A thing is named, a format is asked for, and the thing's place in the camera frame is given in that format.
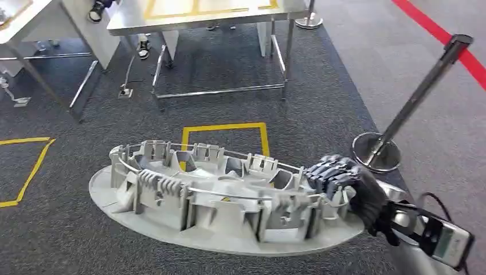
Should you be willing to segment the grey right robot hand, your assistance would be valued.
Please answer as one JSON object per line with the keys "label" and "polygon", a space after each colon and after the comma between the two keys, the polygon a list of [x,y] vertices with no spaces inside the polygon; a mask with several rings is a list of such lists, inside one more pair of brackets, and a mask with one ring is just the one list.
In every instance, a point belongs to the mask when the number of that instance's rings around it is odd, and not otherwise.
{"label": "grey right robot hand", "polygon": [[370,171],[351,158],[335,154],[323,156],[318,163],[306,168],[303,175],[312,189],[326,194],[329,200],[346,187],[353,188],[356,194],[349,199],[351,210],[369,233],[376,234],[376,221],[388,197]]}

